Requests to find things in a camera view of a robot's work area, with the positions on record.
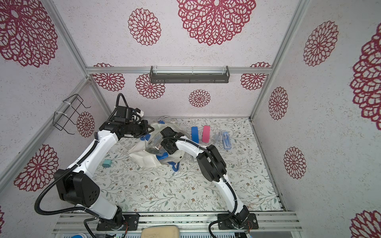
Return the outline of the clear plastic compass set case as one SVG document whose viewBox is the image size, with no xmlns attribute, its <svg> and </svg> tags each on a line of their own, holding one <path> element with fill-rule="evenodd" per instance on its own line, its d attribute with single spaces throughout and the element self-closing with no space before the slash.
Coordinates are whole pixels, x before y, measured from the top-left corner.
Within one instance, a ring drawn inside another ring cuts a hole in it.
<svg viewBox="0 0 381 238">
<path fill-rule="evenodd" d="M 213 144 L 215 146 L 219 146 L 221 143 L 222 143 L 222 132 L 220 130 L 217 130 L 214 132 Z"/>
</svg>

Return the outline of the clear case with blue compass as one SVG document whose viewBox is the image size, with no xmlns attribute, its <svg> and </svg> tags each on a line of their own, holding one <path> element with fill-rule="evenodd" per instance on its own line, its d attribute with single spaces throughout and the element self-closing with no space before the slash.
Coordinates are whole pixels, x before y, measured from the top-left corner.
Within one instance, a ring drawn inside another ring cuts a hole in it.
<svg viewBox="0 0 381 238">
<path fill-rule="evenodd" d="M 229 150 L 232 148 L 229 132 L 222 132 L 222 142 L 224 149 Z"/>
</svg>

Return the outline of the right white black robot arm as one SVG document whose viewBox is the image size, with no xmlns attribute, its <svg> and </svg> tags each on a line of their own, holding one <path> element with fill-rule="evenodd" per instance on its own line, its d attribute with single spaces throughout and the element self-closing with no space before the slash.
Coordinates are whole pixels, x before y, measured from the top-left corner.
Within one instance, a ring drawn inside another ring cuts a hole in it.
<svg viewBox="0 0 381 238">
<path fill-rule="evenodd" d="M 196 159 L 202 175 L 217 187 L 224 198 L 228 213 L 218 215 L 217 220 L 208 225 L 211 237 L 216 237 L 212 231 L 212 226 L 216 224 L 219 225 L 219 228 L 227 225 L 228 229 L 258 228 L 253 221 L 254 214 L 250 213 L 236 194 L 227 174 L 226 163 L 214 145 L 203 147 L 187 138 L 183 133 L 174 131 L 171 127 L 164 128 L 160 134 L 162 136 L 160 145 L 168 154 L 172 155 L 180 150 L 191 155 Z"/>
</svg>

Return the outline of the pink plastic pencil case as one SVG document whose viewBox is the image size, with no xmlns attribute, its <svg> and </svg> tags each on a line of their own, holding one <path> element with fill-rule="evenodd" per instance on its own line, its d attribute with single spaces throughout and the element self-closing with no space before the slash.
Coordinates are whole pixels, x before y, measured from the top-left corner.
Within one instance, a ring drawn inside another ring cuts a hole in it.
<svg viewBox="0 0 381 238">
<path fill-rule="evenodd" d="M 210 126 L 204 126 L 203 131 L 202 131 L 202 142 L 203 143 L 209 143 L 210 133 L 211 133 Z"/>
</svg>

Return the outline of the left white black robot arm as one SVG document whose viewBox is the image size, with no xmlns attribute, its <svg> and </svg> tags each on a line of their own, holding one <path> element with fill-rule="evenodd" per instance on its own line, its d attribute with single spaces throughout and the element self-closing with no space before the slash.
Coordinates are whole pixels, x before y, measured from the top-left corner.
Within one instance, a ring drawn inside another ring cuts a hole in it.
<svg viewBox="0 0 381 238">
<path fill-rule="evenodd" d="M 121 230 L 125 218 L 121 207 L 101 195 L 99 186 L 93 180 L 94 173 L 109 150 L 121 138 L 142 138 L 154 132 L 154 128 L 143 118 L 143 111 L 129 107 L 125 96 L 117 96 L 114 111 L 94 134 L 94 140 L 67 169 L 54 173 L 54 180 L 37 197 L 34 210 L 43 216 L 72 211 L 83 211 L 99 219 L 109 230 Z M 59 197 L 73 206 L 46 211 L 41 202 L 47 193 L 56 187 Z"/>
</svg>

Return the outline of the blue plastic box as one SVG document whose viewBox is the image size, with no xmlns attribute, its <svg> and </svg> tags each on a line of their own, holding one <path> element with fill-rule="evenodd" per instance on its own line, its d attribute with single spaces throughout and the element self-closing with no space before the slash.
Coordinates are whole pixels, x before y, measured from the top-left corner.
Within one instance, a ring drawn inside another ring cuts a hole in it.
<svg viewBox="0 0 381 238">
<path fill-rule="evenodd" d="M 191 127 L 191 139 L 195 143 L 199 143 L 198 127 Z"/>
</svg>

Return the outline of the white canvas cartoon tote bag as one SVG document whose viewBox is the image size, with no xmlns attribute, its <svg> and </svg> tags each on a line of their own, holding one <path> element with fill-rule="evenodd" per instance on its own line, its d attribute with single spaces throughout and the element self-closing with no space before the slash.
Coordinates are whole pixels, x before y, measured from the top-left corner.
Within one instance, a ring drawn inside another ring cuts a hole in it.
<svg viewBox="0 0 381 238">
<path fill-rule="evenodd" d="M 185 157 L 185 152 L 176 151 L 170 155 L 163 146 L 161 146 L 161 131 L 170 127 L 175 132 L 181 132 L 187 137 L 189 134 L 183 130 L 178 124 L 172 122 L 159 121 L 151 124 L 154 132 L 145 135 L 140 139 L 132 149 L 129 150 L 129 156 L 132 160 L 143 168 L 154 168 L 161 165 L 169 165 L 173 171 L 177 172 L 180 167 L 180 161 Z"/>
</svg>

